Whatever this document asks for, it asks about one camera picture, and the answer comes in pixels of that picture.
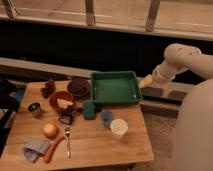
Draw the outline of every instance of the red bowl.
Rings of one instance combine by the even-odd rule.
[[[50,100],[49,100],[49,104],[54,110],[56,110],[59,113],[65,112],[66,109],[61,108],[58,105],[57,99],[63,99],[63,100],[71,101],[73,103],[73,105],[71,107],[74,107],[74,105],[75,105],[73,96],[69,92],[67,92],[67,91],[55,92],[54,94],[51,95]]]
[[[74,78],[72,81],[69,82],[67,85],[67,90],[74,96],[74,97],[83,97],[89,93],[90,84],[84,78]]]

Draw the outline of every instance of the green object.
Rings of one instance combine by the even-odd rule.
[[[83,114],[86,120],[95,119],[95,106],[92,100],[85,100],[83,102]]]
[[[94,72],[91,98],[95,105],[136,104],[142,100],[134,71]]]

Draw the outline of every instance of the cup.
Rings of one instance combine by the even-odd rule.
[[[28,106],[28,111],[32,113],[34,117],[39,117],[42,114],[41,105],[38,102],[31,103]]]
[[[110,129],[116,139],[121,139],[128,131],[128,124],[123,119],[114,119],[110,124]]]

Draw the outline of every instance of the sponge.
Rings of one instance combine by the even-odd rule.
[[[85,100],[83,102],[83,113],[84,119],[86,120],[95,119],[95,106],[92,100]]]
[[[139,83],[139,88],[145,88],[153,83],[153,77],[151,74],[147,75],[142,81]]]

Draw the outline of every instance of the dark background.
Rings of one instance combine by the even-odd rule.
[[[197,46],[213,55],[213,42],[147,36],[17,21],[0,21],[0,56],[100,71],[133,70],[144,77],[163,61],[171,43]],[[175,79],[203,81],[187,71]]]

